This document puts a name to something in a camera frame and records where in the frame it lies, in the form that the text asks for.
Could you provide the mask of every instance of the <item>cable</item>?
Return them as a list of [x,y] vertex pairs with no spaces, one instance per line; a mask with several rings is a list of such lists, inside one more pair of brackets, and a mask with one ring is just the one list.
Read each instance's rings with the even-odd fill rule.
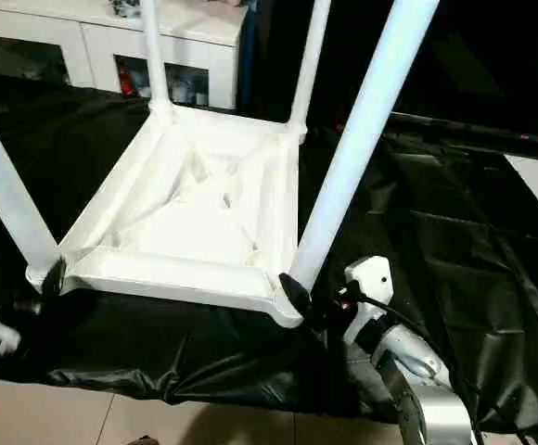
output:
[[[431,336],[415,321],[413,321],[411,318],[407,317],[405,314],[397,311],[393,307],[389,306],[388,304],[382,303],[378,301],[377,299],[371,299],[367,295],[363,294],[361,291],[358,290],[354,292],[354,296],[357,297],[357,301],[363,302],[363,303],[369,303],[373,306],[376,306],[377,308],[392,313],[395,315],[399,320],[403,322],[409,329],[411,329],[416,335],[422,337],[426,343],[432,348],[436,354],[438,354],[439,357],[442,357],[441,349],[438,347],[438,345],[432,340]],[[500,408],[496,403],[489,401],[486,397],[484,397],[482,391],[477,388],[475,385],[473,385],[469,380],[461,373],[458,368],[452,366],[451,364],[447,364],[448,369],[453,375],[460,380],[462,383],[464,383],[471,391],[473,391],[475,394],[478,395],[478,397],[487,405],[489,405],[497,414],[500,419],[506,423],[508,426],[510,426],[512,429],[515,430],[515,435],[517,438],[519,438],[519,441],[522,445],[531,445],[529,440],[525,437],[525,435],[522,433],[522,431],[517,428],[517,426],[514,424],[514,422],[511,422],[509,418],[506,416],[506,414],[503,412],[502,408]],[[473,424],[477,424],[477,421],[475,420],[474,413],[469,413],[472,415]],[[479,426],[474,427],[474,433],[475,437],[480,445],[482,445],[483,439],[481,437],[481,432],[479,429]]]

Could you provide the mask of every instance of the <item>black plastic sheet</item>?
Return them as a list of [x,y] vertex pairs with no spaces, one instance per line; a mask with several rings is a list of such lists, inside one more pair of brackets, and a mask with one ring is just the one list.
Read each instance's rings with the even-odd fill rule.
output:
[[[57,239],[146,116],[140,99],[0,80],[1,139]],[[337,140],[314,130],[301,149],[301,229]],[[489,151],[451,148],[431,133],[383,137],[315,292],[343,286],[352,261],[388,257],[393,304],[481,389],[485,400],[469,397],[484,429],[538,433],[538,201]],[[2,378],[170,403],[359,413],[337,348],[306,329],[281,329],[259,313],[89,290],[50,299],[35,315],[19,310],[37,298],[24,268],[0,223],[0,317],[23,338],[0,363]]]

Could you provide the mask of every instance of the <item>cabinet door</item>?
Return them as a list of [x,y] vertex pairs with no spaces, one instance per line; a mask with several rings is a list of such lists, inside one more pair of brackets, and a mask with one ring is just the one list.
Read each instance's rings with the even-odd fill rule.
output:
[[[143,64],[147,58],[146,42],[142,32],[122,30],[91,24],[82,24],[83,36],[87,44],[96,88],[120,92],[125,90],[126,79],[120,80],[119,68],[130,69],[127,65]],[[196,40],[162,36],[161,53],[167,64],[167,73],[177,85],[170,87],[170,96],[186,97],[187,103],[199,103],[198,95],[209,95],[209,105],[217,108],[234,108],[237,90],[237,48],[222,44],[209,44]],[[195,77],[195,86],[189,79]]]
[[0,74],[93,87],[78,22],[0,11]]

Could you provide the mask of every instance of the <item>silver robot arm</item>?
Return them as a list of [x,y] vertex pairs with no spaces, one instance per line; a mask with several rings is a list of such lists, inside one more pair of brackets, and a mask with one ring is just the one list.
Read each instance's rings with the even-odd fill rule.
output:
[[[389,261],[372,257],[347,267],[348,282],[358,282],[360,291],[383,304],[392,299]],[[376,306],[359,302],[358,312],[345,332],[352,344],[370,324],[385,315]],[[380,338],[371,361],[380,373],[399,412],[399,426],[405,445],[468,445],[475,443],[468,410],[454,393],[448,368],[420,336],[403,324],[378,323]]]

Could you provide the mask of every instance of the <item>tiled floor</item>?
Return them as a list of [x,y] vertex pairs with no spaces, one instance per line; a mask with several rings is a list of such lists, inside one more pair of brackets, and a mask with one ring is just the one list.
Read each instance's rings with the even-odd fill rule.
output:
[[[396,426],[366,420],[161,401],[0,382],[0,445],[401,445]],[[490,435],[492,445],[516,445]]]

